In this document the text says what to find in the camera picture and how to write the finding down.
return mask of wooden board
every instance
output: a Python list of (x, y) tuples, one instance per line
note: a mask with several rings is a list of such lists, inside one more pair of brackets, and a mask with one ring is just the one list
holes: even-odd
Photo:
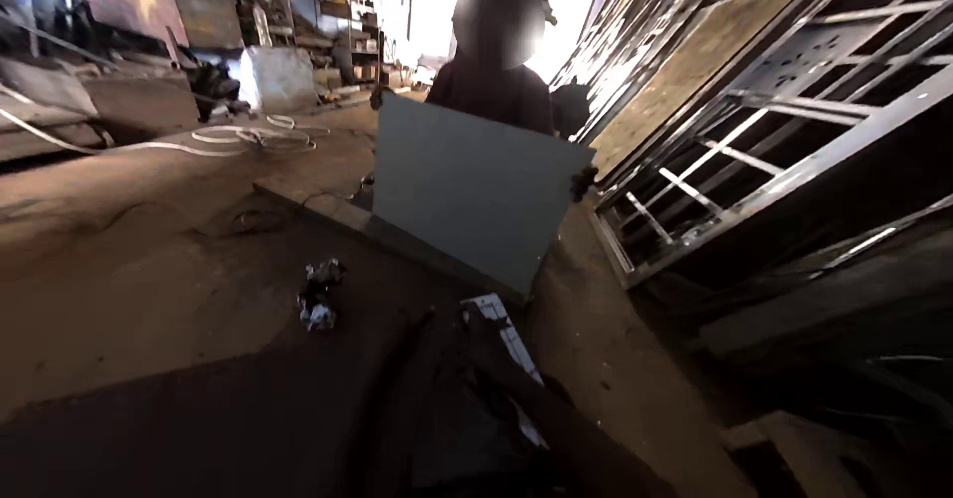
[(592, 149), (384, 97), (374, 214), (527, 295)]
[(699, 13), (695, 29), (592, 147), (602, 179), (718, 73), (791, 0), (724, 0)]

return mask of cardboard box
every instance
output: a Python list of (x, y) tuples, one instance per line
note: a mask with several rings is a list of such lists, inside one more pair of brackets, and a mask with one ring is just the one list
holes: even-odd
[(336, 1), (321, 1), (321, 15), (351, 19), (351, 5)]

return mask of gloved hand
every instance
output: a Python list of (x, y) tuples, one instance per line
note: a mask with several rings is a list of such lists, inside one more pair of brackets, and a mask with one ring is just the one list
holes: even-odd
[(394, 89), (390, 87), (385, 87), (383, 85), (377, 85), (374, 88), (374, 91), (371, 92), (371, 109), (375, 111), (380, 111), (380, 107), (384, 105), (384, 92), (394, 93)]
[(598, 168), (589, 165), (582, 169), (578, 175), (573, 176), (573, 187), (571, 191), (573, 192), (574, 202), (578, 203), (582, 201), (582, 197), (585, 197), (586, 192), (589, 191), (589, 187), (596, 183), (596, 175), (598, 173)]

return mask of rusty metal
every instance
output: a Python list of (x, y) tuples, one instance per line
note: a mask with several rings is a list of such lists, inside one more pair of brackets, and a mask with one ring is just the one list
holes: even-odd
[(244, 47), (235, 0), (175, 0), (189, 46), (238, 50)]
[(173, 60), (177, 60), (176, 44), (190, 44), (175, 0), (86, 1), (96, 21), (162, 40)]

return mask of metal panel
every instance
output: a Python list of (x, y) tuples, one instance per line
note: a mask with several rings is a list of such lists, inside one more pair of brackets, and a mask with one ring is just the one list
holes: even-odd
[(709, 6), (658, 73), (593, 141), (598, 178), (611, 173), (790, 2), (725, 0)]
[(374, 214), (527, 295), (593, 150), (384, 97)]
[(173, 59), (174, 45), (189, 45), (175, 0), (86, 0), (99, 23), (131, 30), (166, 43)]
[(238, 64), (238, 98), (264, 113), (289, 113), (317, 102), (308, 52), (245, 48)]
[(244, 47), (235, 0), (175, 0), (189, 46), (237, 50)]

